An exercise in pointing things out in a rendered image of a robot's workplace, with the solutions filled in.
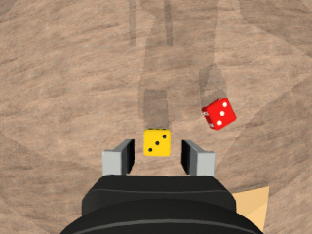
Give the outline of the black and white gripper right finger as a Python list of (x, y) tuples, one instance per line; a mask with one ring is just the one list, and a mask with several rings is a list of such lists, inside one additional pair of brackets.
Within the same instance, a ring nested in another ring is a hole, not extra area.
[(181, 141), (181, 165), (187, 175), (215, 177), (216, 153), (205, 151), (191, 140)]

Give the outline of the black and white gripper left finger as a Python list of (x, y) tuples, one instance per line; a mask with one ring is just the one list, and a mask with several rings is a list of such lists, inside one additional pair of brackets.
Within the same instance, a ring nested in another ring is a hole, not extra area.
[(102, 151), (102, 176), (126, 175), (135, 163), (135, 140), (125, 139), (113, 150)]

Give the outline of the yellow die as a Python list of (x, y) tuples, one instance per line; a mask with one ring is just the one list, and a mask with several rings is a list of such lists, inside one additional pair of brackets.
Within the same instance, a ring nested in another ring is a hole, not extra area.
[(145, 156), (169, 156), (171, 154), (171, 132), (168, 129), (146, 129), (144, 131)]

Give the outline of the red die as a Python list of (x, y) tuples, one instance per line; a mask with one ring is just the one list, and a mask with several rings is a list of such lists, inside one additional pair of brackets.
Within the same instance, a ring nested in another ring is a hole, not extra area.
[(226, 97), (220, 98), (202, 108), (211, 129), (219, 130), (236, 120), (235, 113)]

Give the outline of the tan flat mat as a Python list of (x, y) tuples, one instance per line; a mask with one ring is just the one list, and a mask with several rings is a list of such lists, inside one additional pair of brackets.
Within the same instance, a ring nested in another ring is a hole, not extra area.
[(263, 231), (269, 186), (231, 193), (236, 200), (237, 213), (253, 222)]

